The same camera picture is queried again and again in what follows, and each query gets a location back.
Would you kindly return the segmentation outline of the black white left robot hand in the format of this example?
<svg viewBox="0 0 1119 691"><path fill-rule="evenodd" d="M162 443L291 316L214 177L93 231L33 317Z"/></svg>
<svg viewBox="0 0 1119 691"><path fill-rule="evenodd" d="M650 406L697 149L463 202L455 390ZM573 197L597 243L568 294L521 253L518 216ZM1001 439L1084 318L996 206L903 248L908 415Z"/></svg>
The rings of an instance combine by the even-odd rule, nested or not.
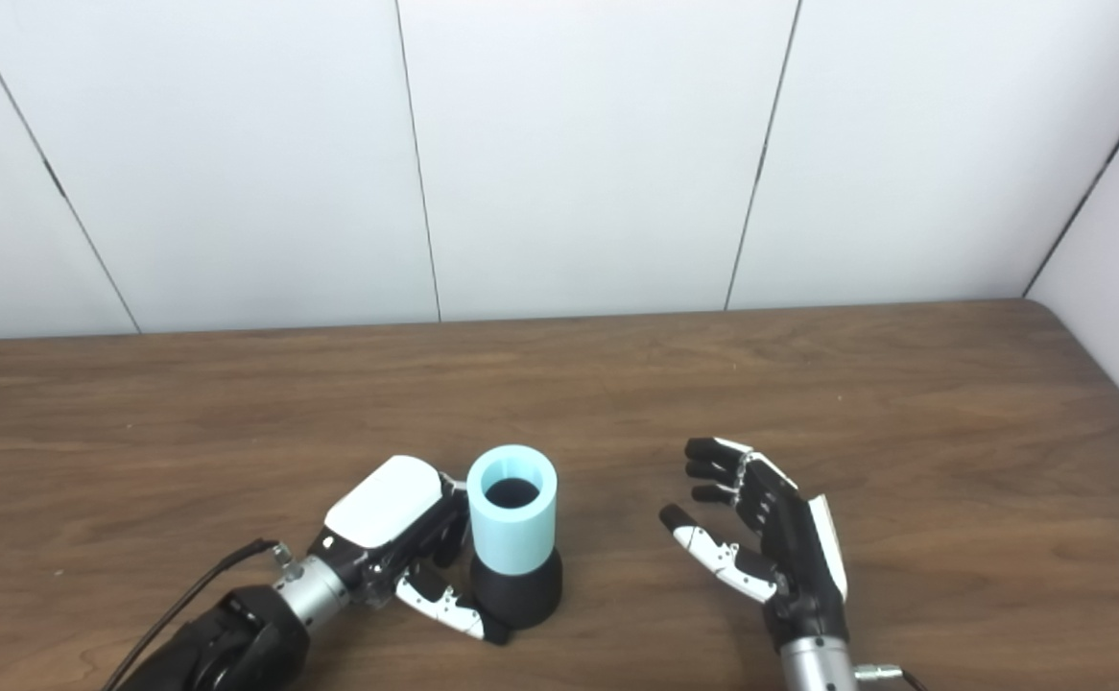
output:
<svg viewBox="0 0 1119 691"><path fill-rule="evenodd" d="M462 553L468 526L464 482L394 455L328 509L304 568L322 577L339 607L397 598L450 630L506 646L510 630L441 572Z"/></svg>

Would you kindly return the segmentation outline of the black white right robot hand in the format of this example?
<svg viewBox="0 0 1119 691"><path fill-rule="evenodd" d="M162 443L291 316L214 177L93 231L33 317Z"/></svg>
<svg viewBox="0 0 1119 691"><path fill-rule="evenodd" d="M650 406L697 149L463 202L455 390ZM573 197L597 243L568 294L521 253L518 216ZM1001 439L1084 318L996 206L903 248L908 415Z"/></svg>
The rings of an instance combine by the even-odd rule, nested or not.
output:
<svg viewBox="0 0 1119 691"><path fill-rule="evenodd" d="M685 445L685 473L700 480L692 498L728 507L756 538L751 548L712 533L677 504L659 512L665 529L720 583L763 609L774 644L850 638L847 572L826 498L806 498L761 451L716 437Z"/></svg>

